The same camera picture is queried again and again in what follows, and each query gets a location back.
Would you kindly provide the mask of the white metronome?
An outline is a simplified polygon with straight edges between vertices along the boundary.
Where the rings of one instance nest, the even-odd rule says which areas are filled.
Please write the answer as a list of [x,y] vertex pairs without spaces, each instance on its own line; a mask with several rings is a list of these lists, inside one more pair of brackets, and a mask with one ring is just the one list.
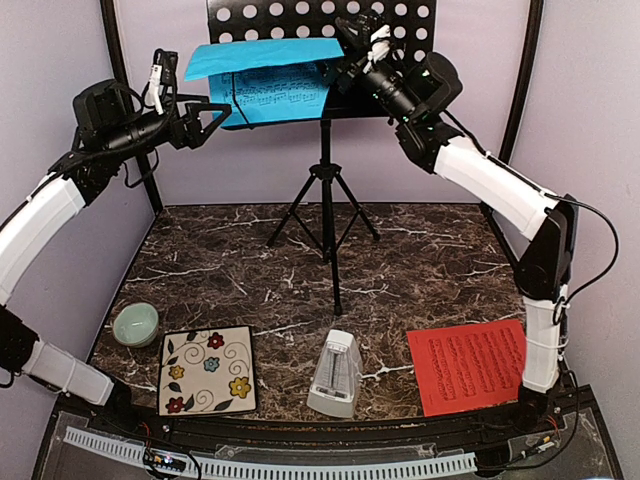
[[330,330],[309,388],[307,406],[330,417],[352,418],[359,397],[362,369],[355,337],[345,331]]

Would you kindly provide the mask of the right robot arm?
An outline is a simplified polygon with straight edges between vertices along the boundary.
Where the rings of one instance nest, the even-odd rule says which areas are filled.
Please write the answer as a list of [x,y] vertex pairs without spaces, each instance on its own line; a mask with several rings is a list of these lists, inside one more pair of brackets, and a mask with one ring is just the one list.
[[461,93],[453,64],[430,52],[408,72],[385,60],[352,53],[327,75],[341,92],[360,88],[395,121],[408,159],[473,194],[508,220],[529,245],[513,264],[526,312],[525,392],[546,394],[559,378],[578,213],[569,195],[557,196],[481,149],[471,134],[441,114]]

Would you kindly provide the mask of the blue sheet music page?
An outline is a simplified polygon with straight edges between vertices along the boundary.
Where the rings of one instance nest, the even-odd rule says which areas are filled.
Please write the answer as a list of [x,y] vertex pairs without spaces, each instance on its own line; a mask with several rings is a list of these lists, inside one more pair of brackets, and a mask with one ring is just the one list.
[[319,119],[329,87],[318,63],[342,56],[334,38],[201,45],[191,56],[184,80],[207,79],[210,100],[231,106],[224,129]]

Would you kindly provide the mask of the black music stand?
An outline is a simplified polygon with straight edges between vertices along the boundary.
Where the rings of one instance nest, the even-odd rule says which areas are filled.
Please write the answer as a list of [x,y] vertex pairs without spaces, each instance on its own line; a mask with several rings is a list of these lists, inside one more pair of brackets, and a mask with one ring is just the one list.
[[[379,16],[391,27],[392,38],[400,42],[404,59],[411,65],[433,48],[431,34],[435,29],[434,1],[209,1],[207,3],[210,42],[223,43],[246,39],[333,37],[337,16],[356,20],[368,13]],[[319,118],[320,159],[309,169],[309,178],[267,241],[273,246],[289,220],[294,219],[320,250],[323,261],[331,265],[334,314],[342,314],[337,252],[352,225],[336,236],[333,185],[338,184],[354,208],[350,223],[360,219],[373,239],[380,235],[356,200],[342,176],[342,167],[331,159],[332,122],[338,119],[383,117],[381,107],[361,94],[343,95],[336,88]],[[321,184],[322,237],[317,238],[297,213],[298,205],[318,181]]]

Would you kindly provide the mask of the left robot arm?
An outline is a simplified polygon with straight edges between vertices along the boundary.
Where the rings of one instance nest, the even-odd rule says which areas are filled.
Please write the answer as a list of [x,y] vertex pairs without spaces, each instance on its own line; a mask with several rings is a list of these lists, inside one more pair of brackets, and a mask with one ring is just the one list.
[[[123,163],[165,143],[198,148],[232,113],[228,104],[178,93],[172,80],[151,91],[152,106],[134,112],[127,111],[125,100],[135,91],[115,80],[74,98],[77,128],[71,150],[1,226],[2,304],[50,240],[106,189]],[[120,436],[141,427],[140,412],[119,398],[126,389],[118,380],[41,340],[7,307],[1,309],[1,367],[12,377],[25,374],[103,407],[103,421]]]

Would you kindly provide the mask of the red sheet music page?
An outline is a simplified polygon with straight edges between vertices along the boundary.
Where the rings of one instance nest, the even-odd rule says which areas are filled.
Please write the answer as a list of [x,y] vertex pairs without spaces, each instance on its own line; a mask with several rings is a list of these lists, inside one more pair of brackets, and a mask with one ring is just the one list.
[[407,339],[426,417],[517,400],[526,356],[519,320],[414,330]]

